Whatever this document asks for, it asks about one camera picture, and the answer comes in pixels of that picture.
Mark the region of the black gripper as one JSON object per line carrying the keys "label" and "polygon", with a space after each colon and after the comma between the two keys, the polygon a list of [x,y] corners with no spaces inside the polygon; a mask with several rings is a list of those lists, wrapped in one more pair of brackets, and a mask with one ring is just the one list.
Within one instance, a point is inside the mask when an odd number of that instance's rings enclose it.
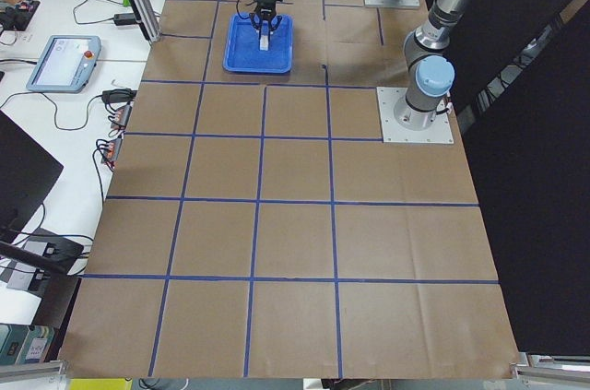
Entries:
{"label": "black gripper", "polygon": [[282,16],[277,15],[277,2],[282,0],[254,0],[256,7],[254,12],[249,14],[250,23],[258,36],[261,35],[261,29],[266,22],[269,26],[269,32],[273,33],[281,24]]}

